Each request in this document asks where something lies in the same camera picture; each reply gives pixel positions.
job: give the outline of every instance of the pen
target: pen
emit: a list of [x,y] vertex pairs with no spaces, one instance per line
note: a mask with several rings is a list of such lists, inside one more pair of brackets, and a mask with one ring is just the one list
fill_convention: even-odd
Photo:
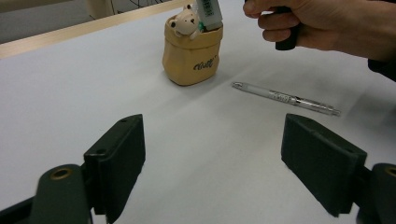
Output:
[[299,107],[317,111],[319,113],[323,113],[327,115],[335,115],[335,116],[341,115],[341,112],[339,110],[334,109],[334,107],[330,105],[325,105],[323,103],[307,100],[304,98],[300,98],[298,96],[288,95],[286,93],[282,93],[279,91],[271,91],[265,88],[256,87],[243,82],[234,82],[233,87],[240,91],[253,93],[289,105],[297,105]]

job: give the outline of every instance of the white tabletop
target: white tabletop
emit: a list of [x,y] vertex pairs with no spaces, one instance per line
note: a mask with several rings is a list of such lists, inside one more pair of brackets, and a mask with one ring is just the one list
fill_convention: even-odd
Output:
[[[276,51],[243,1],[220,0],[216,75],[189,87],[162,66],[163,25],[181,9],[0,61],[0,209],[48,169],[82,164],[117,120],[143,114],[147,160],[116,223],[355,223],[331,217],[280,159],[287,113],[396,162],[396,84],[338,52]],[[333,105],[330,117],[233,89],[244,81]],[[95,223],[105,223],[95,217]]]

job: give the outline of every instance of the sleeve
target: sleeve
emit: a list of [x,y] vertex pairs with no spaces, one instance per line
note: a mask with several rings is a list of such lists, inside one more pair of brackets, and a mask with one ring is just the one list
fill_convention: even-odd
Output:
[[368,61],[368,66],[373,72],[377,72],[396,82],[396,61],[390,63],[381,63],[378,61]]

